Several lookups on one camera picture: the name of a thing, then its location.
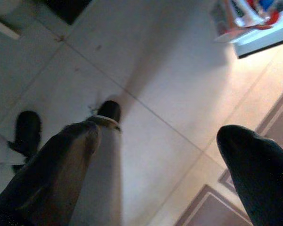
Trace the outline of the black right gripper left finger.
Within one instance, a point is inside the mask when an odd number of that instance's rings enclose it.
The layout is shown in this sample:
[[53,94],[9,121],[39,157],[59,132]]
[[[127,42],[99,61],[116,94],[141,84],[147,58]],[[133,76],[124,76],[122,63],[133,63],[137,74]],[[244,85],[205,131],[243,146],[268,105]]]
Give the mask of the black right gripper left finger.
[[0,226],[68,225],[99,142],[91,121],[50,138],[0,194]]

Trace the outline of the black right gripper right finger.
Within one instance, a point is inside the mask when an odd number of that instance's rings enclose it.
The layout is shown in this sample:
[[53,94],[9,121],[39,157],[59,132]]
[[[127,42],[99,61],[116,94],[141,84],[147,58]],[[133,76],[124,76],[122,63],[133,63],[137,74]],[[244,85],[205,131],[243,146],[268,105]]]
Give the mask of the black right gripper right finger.
[[283,226],[283,149],[239,125],[222,126],[218,149],[255,226]]

